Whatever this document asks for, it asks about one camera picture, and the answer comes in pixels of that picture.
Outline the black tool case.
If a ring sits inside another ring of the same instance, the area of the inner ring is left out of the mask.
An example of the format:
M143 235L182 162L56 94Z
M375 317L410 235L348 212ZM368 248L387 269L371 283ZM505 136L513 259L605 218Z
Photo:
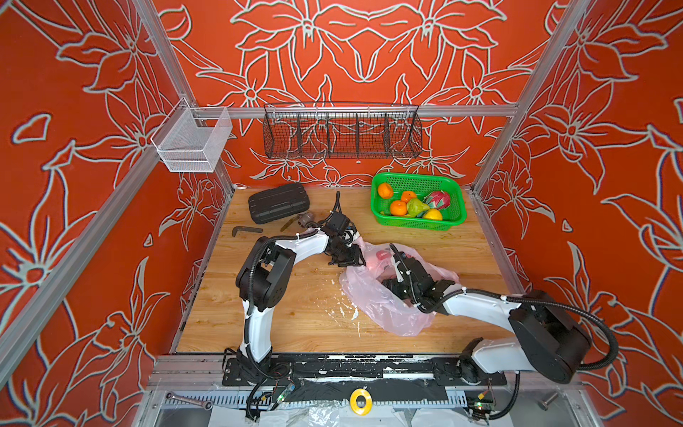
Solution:
M248 199L249 213L256 224L265 224L304 213L311 206L309 196L300 183L254 193Z

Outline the pink plastic bag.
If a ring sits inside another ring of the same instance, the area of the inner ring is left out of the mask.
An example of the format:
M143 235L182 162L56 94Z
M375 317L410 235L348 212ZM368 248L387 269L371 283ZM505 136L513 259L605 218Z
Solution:
M430 327L436 314L419 311L410 301L410 291L397 296L384 286L384 281L396 279L394 258L388 243L374 245L357 240L364 266L349 267L340 276L343 293L371 320L396 336L418 336Z

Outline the yellow tape roll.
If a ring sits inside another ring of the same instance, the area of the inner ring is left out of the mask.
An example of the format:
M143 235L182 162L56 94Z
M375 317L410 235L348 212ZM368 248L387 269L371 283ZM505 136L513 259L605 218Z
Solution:
M357 416L367 416L373 408L373 399L365 388L355 389L350 395L350 409Z

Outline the small orange fruit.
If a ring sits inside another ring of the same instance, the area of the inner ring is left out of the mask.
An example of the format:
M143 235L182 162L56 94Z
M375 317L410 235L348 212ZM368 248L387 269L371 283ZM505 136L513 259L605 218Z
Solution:
M401 200L406 204L409 203L412 199L416 199L416 198L417 198L417 195L412 190L403 191L401 194Z

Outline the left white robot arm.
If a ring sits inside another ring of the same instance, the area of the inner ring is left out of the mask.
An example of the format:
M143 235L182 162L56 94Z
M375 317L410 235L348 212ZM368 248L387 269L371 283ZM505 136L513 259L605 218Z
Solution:
M236 278L245 320L243 338L236 352L254 381L281 379L291 373L285 363L272 366L271 328L274 309L286 293L297 263L325 254L330 263L341 268L366 265L358 243L355 224L341 209L341 193L335 195L334 207L327 217L306 225L306 231L294 236L259 238Z

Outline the black hex key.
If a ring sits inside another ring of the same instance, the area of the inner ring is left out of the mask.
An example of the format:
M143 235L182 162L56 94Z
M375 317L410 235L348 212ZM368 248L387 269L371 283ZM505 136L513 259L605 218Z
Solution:
M240 233L263 234L263 229L250 226L235 226L231 231L231 236L236 238L236 236L238 236Z

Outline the clear plastic bin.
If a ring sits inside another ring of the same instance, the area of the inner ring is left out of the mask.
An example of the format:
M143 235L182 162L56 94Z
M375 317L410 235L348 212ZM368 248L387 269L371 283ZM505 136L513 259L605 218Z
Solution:
M212 173L232 133L229 110L192 107L181 99L151 137L158 156L172 173Z

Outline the metal drill chuck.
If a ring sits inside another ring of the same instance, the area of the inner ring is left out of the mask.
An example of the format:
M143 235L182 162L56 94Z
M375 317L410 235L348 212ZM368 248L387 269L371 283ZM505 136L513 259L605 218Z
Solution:
M315 214L311 211L299 213L296 217L290 218L280 229L281 232L286 231L294 223L298 223L300 227L306 229L310 222L315 222Z

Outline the green fruit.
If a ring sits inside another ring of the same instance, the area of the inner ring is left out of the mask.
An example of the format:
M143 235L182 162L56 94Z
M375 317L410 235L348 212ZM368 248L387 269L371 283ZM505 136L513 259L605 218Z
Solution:
M411 218L422 218L424 213L430 209L430 206L421 201L421 199L412 199L407 203L408 216Z

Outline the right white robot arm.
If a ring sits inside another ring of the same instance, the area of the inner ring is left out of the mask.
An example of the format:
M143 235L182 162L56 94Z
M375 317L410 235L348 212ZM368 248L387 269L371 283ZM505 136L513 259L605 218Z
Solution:
M619 343L596 315L561 304L543 291L501 295L434 279L416 258L390 246L395 275L382 284L423 314L473 318L501 327L512 337L476 338L461 351L453 371L465 384L479 385L510 371L535 372L555 384L569 384L579 371L615 362Z

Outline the green plastic basket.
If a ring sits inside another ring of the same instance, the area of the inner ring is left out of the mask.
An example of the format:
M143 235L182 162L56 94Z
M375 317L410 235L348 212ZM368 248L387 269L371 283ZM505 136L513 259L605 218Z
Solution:
M432 175L377 174L370 206L377 222L391 227L448 231L467 218L461 187Z

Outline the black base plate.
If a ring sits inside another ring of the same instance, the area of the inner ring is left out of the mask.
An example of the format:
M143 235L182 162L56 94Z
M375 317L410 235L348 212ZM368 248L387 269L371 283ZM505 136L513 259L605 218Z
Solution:
M277 353L261 370L267 386L305 382L427 380L440 386L503 386L501 373L487 374L458 354Z

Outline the metal wrench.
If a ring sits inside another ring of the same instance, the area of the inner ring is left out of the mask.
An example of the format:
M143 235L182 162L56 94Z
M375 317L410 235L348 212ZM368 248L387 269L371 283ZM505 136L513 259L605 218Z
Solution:
M188 405L201 407L202 409L204 409L206 411L211 411L213 409L213 402L211 402L210 400L199 400L199 399L194 399L194 398L190 398L187 396L181 396L181 395L176 394L172 391L169 391L165 395L165 398L167 400L175 400L175 401L185 403Z

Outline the yellow apple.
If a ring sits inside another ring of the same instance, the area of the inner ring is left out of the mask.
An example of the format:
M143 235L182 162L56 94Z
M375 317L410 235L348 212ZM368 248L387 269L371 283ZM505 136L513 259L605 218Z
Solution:
M442 221L443 215L442 215L441 211L432 208L432 209L429 209L428 211L426 211L424 213L423 219L431 220L431 221Z

